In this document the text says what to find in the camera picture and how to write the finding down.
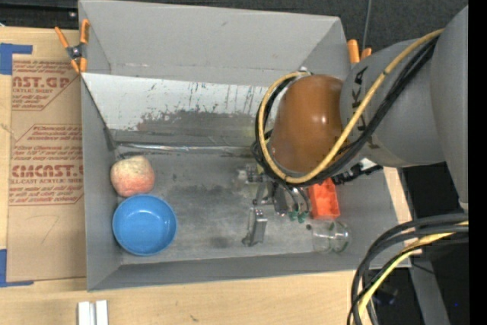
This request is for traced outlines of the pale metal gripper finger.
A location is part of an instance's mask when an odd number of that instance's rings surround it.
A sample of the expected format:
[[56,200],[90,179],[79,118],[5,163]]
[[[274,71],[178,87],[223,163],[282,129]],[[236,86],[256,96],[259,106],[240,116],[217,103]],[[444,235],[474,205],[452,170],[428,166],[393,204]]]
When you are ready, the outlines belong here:
[[246,247],[262,244],[265,238],[267,222],[268,218],[262,209],[251,208],[247,224],[247,234],[242,239],[242,244]]
[[255,184],[266,181],[266,175],[258,164],[246,164],[237,169],[237,182],[240,184]]

